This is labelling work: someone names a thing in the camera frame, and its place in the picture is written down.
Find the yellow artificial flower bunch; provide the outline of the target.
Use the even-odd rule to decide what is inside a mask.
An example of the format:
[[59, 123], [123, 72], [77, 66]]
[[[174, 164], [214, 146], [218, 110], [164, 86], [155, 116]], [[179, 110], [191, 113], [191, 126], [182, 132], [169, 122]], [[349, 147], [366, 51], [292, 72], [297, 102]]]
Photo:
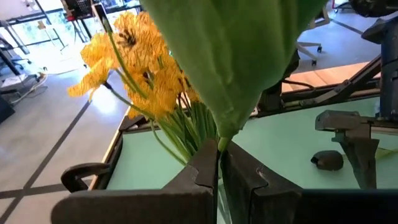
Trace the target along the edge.
[[208, 107], [172, 56], [147, 12], [125, 12], [95, 34], [80, 52], [89, 72], [68, 88], [70, 97], [108, 89], [128, 105], [129, 118], [143, 116], [160, 128], [171, 146], [157, 142], [185, 165], [207, 139], [219, 140]]

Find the yellow artificial tulip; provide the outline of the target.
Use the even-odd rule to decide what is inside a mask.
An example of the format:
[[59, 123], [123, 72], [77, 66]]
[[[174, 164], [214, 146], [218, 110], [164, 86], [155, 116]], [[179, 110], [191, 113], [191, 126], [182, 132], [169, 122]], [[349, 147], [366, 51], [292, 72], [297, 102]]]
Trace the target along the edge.
[[141, 0], [207, 105], [224, 151], [328, 0]]

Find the teal table mat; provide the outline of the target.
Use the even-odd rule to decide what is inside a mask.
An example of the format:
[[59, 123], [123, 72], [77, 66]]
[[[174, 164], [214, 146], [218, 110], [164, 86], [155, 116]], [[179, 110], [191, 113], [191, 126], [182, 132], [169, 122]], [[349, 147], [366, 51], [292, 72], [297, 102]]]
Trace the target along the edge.
[[[305, 189], [356, 189], [349, 162], [339, 171], [317, 169], [310, 159], [323, 150], [341, 150], [333, 133], [315, 130], [315, 118], [325, 110], [375, 114], [377, 98], [310, 108], [252, 119], [233, 141], [279, 175]], [[123, 136], [123, 146], [108, 190], [159, 189], [183, 166], [156, 140], [152, 131]]]

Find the dark artificial tulip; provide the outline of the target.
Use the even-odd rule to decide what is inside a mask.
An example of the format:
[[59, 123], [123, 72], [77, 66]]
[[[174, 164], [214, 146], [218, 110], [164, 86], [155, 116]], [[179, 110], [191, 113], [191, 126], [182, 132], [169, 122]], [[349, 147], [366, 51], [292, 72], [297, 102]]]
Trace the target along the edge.
[[[398, 148], [385, 149], [379, 147], [376, 149], [374, 157], [376, 160], [380, 160], [393, 154], [398, 154]], [[345, 161], [348, 161], [348, 156], [335, 150], [319, 151], [310, 159], [310, 162], [314, 164], [317, 169], [327, 171], [336, 171], [342, 169]]]

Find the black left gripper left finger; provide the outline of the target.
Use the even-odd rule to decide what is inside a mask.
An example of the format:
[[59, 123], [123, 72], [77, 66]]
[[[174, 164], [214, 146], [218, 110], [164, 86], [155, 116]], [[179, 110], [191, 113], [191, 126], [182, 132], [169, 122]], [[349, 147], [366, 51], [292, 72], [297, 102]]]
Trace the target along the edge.
[[216, 224], [217, 142], [206, 140], [161, 189], [80, 191], [52, 209], [52, 224]]

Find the white office chair base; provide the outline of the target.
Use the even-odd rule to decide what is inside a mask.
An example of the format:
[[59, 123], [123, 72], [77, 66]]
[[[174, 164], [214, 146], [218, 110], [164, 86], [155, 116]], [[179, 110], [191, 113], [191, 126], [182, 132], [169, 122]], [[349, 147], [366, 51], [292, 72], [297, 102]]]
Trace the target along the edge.
[[[309, 23], [308, 27], [306, 30], [311, 30], [315, 29], [317, 27], [325, 26], [330, 23], [330, 18], [327, 13], [326, 6], [323, 6], [322, 10], [318, 13], [317, 16], [315, 16]], [[312, 66], [315, 66], [317, 64], [317, 57], [310, 53], [307, 50], [307, 47], [317, 47], [317, 52], [322, 53], [323, 47], [321, 43], [314, 43], [314, 42], [296, 42], [296, 47], [297, 50], [306, 56], [310, 57], [312, 60]]]

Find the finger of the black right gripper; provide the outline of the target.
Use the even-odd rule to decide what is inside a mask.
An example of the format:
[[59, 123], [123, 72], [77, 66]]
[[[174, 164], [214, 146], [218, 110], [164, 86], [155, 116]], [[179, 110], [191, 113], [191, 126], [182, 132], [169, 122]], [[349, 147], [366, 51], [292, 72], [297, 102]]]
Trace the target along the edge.
[[378, 139], [343, 137], [340, 145], [345, 152], [360, 189], [377, 189], [376, 150]]

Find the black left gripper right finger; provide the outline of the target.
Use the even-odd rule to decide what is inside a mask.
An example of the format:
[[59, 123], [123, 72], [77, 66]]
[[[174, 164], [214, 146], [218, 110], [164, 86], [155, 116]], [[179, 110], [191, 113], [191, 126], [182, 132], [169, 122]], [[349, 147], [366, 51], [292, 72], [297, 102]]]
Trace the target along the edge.
[[233, 224], [398, 224], [398, 190], [303, 189], [234, 142], [221, 169]]

